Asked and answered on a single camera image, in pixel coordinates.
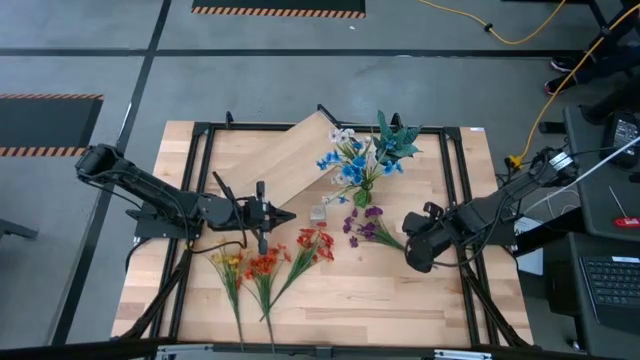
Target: purple flower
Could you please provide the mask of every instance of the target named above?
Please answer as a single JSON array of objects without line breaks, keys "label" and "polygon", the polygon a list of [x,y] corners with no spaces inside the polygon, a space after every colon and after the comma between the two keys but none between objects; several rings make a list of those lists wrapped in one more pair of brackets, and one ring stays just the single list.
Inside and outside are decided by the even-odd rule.
[{"label": "purple flower", "polygon": [[344,231],[345,234],[348,234],[349,231],[351,231],[351,221],[344,221],[344,226],[342,227],[342,231]]},{"label": "purple flower", "polygon": [[349,243],[351,244],[351,247],[353,247],[353,248],[358,247],[358,238],[355,237],[355,236],[352,236],[349,239]]},{"label": "purple flower", "polygon": [[366,225],[360,225],[358,229],[358,233],[362,234],[367,240],[373,240],[373,236],[376,232],[376,224],[373,222],[368,222]]},{"label": "purple flower", "polygon": [[364,211],[364,217],[370,218],[372,216],[380,216],[383,213],[384,212],[379,207],[372,206],[372,207],[370,207],[370,208],[368,208],[367,210]]}]

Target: floor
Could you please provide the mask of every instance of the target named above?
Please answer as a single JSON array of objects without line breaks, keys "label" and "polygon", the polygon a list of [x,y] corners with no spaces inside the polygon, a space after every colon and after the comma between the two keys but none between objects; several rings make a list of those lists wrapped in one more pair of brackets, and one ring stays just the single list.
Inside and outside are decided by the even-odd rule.
[{"label": "floor", "polygon": [[[344,121],[371,123],[381,109],[399,112],[409,125],[484,127],[494,166],[504,171],[502,159],[521,151],[547,100],[542,84],[557,76],[547,58],[523,57],[540,53],[499,52],[514,49],[469,19],[415,0],[367,0],[364,20],[194,15],[190,5],[190,0],[2,1],[0,93],[104,94],[92,143],[120,140],[127,158],[143,169],[153,166],[167,120],[221,121],[229,110],[237,121],[295,122],[322,103]],[[600,5],[607,18],[617,11],[616,2]],[[455,6],[491,19],[499,33],[518,39],[555,5],[458,0]],[[157,26],[159,18],[166,21]],[[567,5],[518,50],[579,50],[597,32],[587,7]],[[194,52],[168,51],[179,49]],[[235,50],[198,52],[211,49]],[[282,56],[251,51],[260,49],[300,51]],[[325,51],[305,54],[305,49]],[[365,56],[340,51],[348,49],[371,51]],[[374,51],[380,49],[430,52],[388,56]],[[592,103],[623,81],[614,76],[572,89],[546,119],[561,120],[564,106]],[[533,149],[562,141],[538,134]],[[35,242],[15,237],[0,242],[0,348],[48,343],[79,251],[85,241],[91,243],[88,224],[99,195],[75,179],[74,162],[0,158],[0,217],[40,232]],[[567,196],[553,207],[559,212],[576,201]],[[69,342],[110,335],[134,229],[127,208],[119,199],[110,202]],[[544,207],[532,215],[549,217]],[[565,345],[573,336],[570,319],[549,312],[541,279],[525,276],[522,283],[535,342],[571,351]]]}]

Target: black floor mat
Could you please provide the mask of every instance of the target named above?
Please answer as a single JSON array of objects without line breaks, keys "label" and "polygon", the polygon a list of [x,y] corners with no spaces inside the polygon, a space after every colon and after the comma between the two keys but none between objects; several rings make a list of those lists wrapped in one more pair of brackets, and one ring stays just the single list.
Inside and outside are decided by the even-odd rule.
[{"label": "black floor mat", "polygon": [[0,94],[0,156],[78,156],[103,102],[94,94]]},{"label": "black floor mat", "polygon": [[362,19],[365,0],[193,0],[191,12],[209,15],[303,16]]}]

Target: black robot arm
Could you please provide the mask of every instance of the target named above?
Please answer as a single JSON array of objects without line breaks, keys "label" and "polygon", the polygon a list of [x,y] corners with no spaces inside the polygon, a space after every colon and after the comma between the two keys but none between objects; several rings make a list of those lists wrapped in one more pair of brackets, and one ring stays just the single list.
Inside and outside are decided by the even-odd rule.
[{"label": "black robot arm", "polygon": [[139,224],[147,224],[141,231],[150,229],[147,230],[149,236],[138,232],[136,236],[165,235],[162,237],[193,241],[199,237],[202,225],[206,223],[214,231],[251,231],[258,238],[260,253],[264,254],[267,250],[264,234],[295,218],[295,214],[277,209],[264,200],[264,182],[256,185],[255,196],[240,199],[244,201],[241,206],[215,172],[216,181],[226,198],[181,191],[140,170],[114,147],[104,144],[89,147],[76,164],[76,173],[85,183],[115,184],[150,205],[142,211],[127,211]]},{"label": "black robot arm", "polygon": [[529,170],[493,194],[461,204],[445,212],[433,203],[425,205],[429,216],[409,213],[402,225],[409,239],[405,249],[407,263],[420,272],[429,272],[435,258],[449,246],[486,245],[496,226],[511,223],[509,205],[522,200],[540,187],[563,186],[573,181],[577,166],[562,151],[545,148],[533,159]]}]

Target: shoe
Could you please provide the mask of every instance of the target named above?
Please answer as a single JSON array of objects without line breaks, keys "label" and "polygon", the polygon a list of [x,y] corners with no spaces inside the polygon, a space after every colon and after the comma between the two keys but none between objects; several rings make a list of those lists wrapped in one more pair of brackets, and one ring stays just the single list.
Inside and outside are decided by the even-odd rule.
[{"label": "shoe", "polygon": [[[564,81],[564,79],[566,77],[567,77],[567,75],[560,76],[559,78],[553,79],[553,80],[548,81],[547,83],[545,83],[544,84],[544,89],[547,92],[547,94],[549,94],[549,95],[555,94],[555,92],[560,87],[560,84],[562,84],[562,82]],[[562,93],[565,90],[567,90],[568,88],[574,87],[574,86],[576,86],[576,81],[573,78],[571,78],[571,79],[569,79],[569,81],[567,81],[566,84],[564,84],[564,87],[562,88],[562,90],[560,90],[560,93]]]},{"label": "shoe", "polygon": [[[582,57],[556,56],[551,59],[551,67],[560,72],[569,73],[573,71],[576,66],[578,66],[580,60],[582,60]],[[584,65],[582,66],[586,67],[591,65],[592,63],[593,62],[591,58],[587,58],[587,60],[584,62]]]}]

